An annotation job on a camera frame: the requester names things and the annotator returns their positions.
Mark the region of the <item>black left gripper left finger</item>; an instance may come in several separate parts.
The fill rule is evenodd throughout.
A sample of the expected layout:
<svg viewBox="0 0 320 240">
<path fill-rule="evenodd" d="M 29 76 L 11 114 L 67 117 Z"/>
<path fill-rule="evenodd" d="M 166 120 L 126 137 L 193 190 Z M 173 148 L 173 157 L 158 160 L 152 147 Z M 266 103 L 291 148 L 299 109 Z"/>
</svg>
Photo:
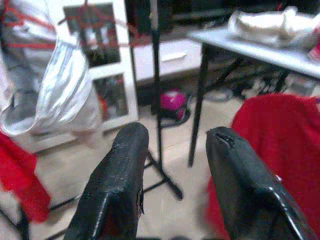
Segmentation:
<svg viewBox="0 0 320 240">
<path fill-rule="evenodd" d="M 134 240 L 143 210 L 149 132 L 130 123 L 94 169 L 64 235 L 66 240 Z"/>
</svg>

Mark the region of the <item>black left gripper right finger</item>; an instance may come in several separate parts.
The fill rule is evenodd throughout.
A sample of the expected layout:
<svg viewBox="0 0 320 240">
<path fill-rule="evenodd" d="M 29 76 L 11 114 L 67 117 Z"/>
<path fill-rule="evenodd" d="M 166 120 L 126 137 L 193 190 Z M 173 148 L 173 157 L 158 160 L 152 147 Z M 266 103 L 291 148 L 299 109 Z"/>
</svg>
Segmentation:
<svg viewBox="0 0 320 240">
<path fill-rule="evenodd" d="M 246 139 L 231 128 L 213 128 L 206 154 L 230 239 L 317 239 L 296 201 Z"/>
</svg>

